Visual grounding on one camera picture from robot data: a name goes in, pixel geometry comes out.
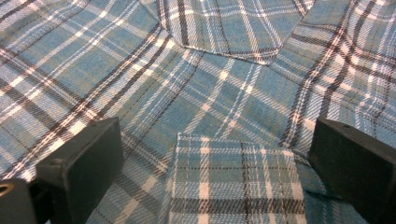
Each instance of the dark plastic object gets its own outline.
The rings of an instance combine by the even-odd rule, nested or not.
[[[36,224],[33,203],[24,180],[0,181],[0,223]]]
[[[370,223],[396,223],[396,149],[340,122],[318,119],[309,161]]]
[[[89,125],[41,161],[36,179],[51,194],[51,223],[85,223],[122,164],[117,118]]]

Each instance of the black block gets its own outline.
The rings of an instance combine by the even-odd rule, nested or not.
[[[36,178],[51,193],[51,223],[85,223],[122,164],[118,118],[87,126],[41,161]]]
[[[396,149],[340,122],[318,119],[309,161],[370,223],[396,223]]]

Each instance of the teal plaid flannel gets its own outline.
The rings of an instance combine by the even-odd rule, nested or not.
[[[319,116],[396,147],[394,1],[3,0],[0,8],[1,179],[32,180],[35,165],[89,122],[119,117],[125,164],[89,223],[184,216],[166,196],[185,184],[168,188],[178,133],[220,139],[224,157],[233,141],[292,152],[304,195],[298,220],[364,222],[306,155]],[[264,161],[274,158],[256,159]],[[266,177],[258,184],[282,183]],[[283,223],[296,214],[286,210],[271,216]],[[244,214],[263,222],[265,213]]]

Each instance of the fabric fold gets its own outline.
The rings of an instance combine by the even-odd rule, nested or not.
[[[269,64],[315,0],[140,0],[183,47]]]

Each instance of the plaid fabric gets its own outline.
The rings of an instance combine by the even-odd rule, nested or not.
[[[288,149],[180,134],[168,183],[168,223],[306,223]]]
[[[142,0],[184,47],[269,64],[315,0]]]
[[[117,116],[125,164],[90,223],[162,217],[177,133],[292,149],[307,222],[361,223],[306,153],[318,116],[396,147],[396,4],[318,0],[262,66],[184,48],[142,2],[0,2],[0,179],[33,179],[90,121]]]

